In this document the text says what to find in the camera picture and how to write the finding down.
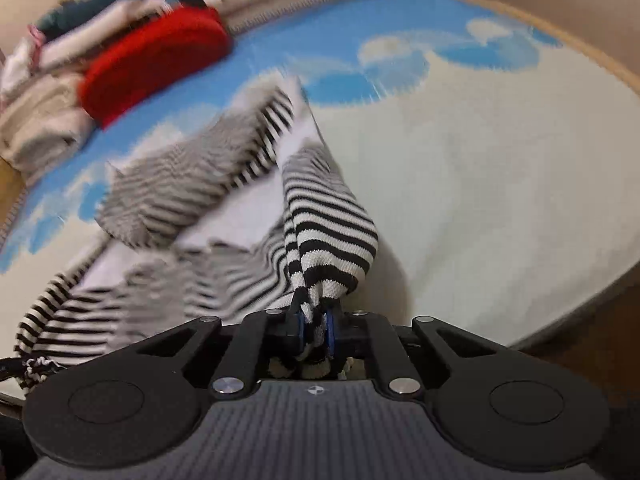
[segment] round table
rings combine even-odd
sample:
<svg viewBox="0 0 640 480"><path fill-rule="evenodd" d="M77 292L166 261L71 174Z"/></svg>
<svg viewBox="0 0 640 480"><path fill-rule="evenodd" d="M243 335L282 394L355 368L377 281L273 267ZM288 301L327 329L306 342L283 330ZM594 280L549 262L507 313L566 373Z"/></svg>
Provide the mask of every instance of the round table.
<svg viewBox="0 0 640 480"><path fill-rule="evenodd" d="M346 0L243 34L30 193L0 253L0 354L95 237L107 168L192 134L244 84L297 74L380 250L346 308L428 314L503 344L544 333L640 257L640 82L495 0ZM0 392L19 396L12 382Z"/></svg>

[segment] wooden floor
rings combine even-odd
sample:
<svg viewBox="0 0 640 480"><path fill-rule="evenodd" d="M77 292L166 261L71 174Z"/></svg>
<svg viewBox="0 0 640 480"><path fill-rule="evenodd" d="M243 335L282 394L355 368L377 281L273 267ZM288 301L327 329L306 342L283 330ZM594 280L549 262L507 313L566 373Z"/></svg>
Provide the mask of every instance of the wooden floor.
<svg viewBox="0 0 640 480"><path fill-rule="evenodd" d="M587 377L614 403L640 397L640 285L528 353Z"/></svg>

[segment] red towel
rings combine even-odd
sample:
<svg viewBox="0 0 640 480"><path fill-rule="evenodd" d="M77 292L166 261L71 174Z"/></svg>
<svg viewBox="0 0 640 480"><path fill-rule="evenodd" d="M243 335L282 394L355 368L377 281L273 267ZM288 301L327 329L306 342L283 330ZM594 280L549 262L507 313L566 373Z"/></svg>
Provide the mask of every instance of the red towel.
<svg viewBox="0 0 640 480"><path fill-rule="evenodd" d="M231 43L215 9L180 7L100 54L78 89L80 103L108 126L155 92L226 56Z"/></svg>

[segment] white logo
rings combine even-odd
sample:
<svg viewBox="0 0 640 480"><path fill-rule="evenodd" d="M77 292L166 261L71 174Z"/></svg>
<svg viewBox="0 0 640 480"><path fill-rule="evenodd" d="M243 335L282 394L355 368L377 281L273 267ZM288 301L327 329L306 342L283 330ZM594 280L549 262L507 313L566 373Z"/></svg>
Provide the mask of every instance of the white logo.
<svg viewBox="0 0 640 480"><path fill-rule="evenodd" d="M311 394L311 395L322 395L325 393L326 388L323 388L322 386L320 386L319 384L314 384L311 388L308 388L307 391Z"/></svg>

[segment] ribbed gray surface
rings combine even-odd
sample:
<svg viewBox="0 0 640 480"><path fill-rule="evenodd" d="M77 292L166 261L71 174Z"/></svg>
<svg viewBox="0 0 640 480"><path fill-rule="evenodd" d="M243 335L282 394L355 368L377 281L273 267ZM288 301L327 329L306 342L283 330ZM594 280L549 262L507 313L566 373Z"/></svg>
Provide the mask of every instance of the ribbed gray surface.
<svg viewBox="0 0 640 480"><path fill-rule="evenodd" d="M325 388L313 395L313 386ZM370 381L265 381L248 399L218 402L176 449L145 464L76 470L48 458L24 480L602 480L585 465L524 474L451 447L414 402Z"/></svg>

